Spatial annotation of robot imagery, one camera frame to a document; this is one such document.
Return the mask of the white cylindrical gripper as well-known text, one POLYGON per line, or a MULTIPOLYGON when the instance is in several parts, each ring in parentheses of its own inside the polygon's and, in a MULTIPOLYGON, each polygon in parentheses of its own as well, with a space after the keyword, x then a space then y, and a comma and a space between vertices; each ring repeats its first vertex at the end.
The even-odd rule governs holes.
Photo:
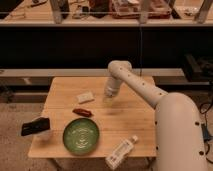
POLYGON ((109 77, 104 88, 105 97, 103 97, 103 102, 112 103, 113 102, 112 97, 118 95, 120 86, 121 86, 120 80, 115 79, 113 77, 109 77))

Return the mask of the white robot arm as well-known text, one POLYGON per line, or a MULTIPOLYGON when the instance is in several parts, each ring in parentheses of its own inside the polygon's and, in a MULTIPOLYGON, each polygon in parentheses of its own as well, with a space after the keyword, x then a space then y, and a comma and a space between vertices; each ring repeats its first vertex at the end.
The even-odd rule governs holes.
POLYGON ((189 96, 146 82, 129 61, 111 61, 108 72, 106 97, 117 96, 125 83, 155 111, 157 171, 208 171, 199 110, 189 96))

